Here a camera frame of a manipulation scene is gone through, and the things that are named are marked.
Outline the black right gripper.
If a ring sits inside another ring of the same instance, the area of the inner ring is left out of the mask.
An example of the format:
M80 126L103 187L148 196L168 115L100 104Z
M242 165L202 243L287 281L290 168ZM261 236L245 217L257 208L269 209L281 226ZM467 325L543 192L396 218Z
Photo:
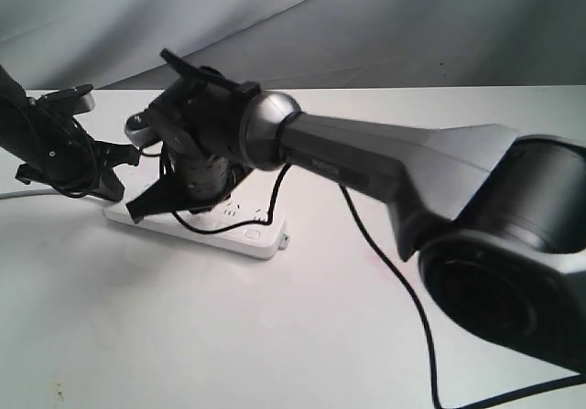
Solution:
M167 213L207 212L228 200L250 168L219 156L190 159L161 149L159 177L126 202L132 222Z

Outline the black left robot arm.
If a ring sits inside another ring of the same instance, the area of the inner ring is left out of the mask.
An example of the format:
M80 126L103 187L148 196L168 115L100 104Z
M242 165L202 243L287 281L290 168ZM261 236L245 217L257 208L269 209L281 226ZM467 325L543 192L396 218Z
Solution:
M1 148L22 161L16 180L47 185L71 199L123 199L114 168L136 167L140 154L132 145L94 139L77 121L76 115L94 108L92 90L83 84L33 98L1 70Z

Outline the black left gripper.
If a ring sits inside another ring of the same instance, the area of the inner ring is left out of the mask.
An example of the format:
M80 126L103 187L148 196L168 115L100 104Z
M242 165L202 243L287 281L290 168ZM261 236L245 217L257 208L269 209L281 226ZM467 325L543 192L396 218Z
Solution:
M93 194L109 202L120 202L125 194L114 168L140 162L134 146L97 141L73 116L38 106L15 108L15 156L22 161L15 179L25 185L35 182L59 194Z

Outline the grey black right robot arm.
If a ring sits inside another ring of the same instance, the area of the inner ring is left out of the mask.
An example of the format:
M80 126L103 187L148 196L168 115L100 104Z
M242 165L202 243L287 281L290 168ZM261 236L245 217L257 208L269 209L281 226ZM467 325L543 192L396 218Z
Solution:
M255 169L297 166L384 203L403 261L474 336L585 370L585 145L501 124L416 128L304 112L163 50L177 79L125 134L171 170L127 205L134 221L201 212Z

